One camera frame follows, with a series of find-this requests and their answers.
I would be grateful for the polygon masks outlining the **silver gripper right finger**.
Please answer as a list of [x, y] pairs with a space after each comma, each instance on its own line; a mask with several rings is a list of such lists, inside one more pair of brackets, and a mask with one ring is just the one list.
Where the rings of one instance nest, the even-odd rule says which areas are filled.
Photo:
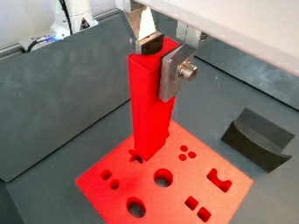
[[211, 36], [193, 26], [179, 23], [177, 38], [183, 43], [163, 56], [159, 98], [169, 102], [178, 94], [183, 80], [197, 77], [198, 67], [193, 64], [195, 53], [211, 40]]

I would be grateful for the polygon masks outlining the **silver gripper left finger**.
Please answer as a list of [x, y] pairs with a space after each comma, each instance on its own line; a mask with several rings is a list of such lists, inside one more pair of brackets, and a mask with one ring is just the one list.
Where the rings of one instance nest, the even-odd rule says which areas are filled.
[[151, 9], [145, 6], [127, 15], [135, 35], [135, 53], [153, 55], [163, 48], [165, 35], [157, 30]]

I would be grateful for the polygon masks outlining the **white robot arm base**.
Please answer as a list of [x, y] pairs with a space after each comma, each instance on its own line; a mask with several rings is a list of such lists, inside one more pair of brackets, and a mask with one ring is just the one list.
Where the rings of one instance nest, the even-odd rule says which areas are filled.
[[99, 24], [94, 19], [90, 0], [52, 0], [55, 20], [51, 30], [59, 39]]

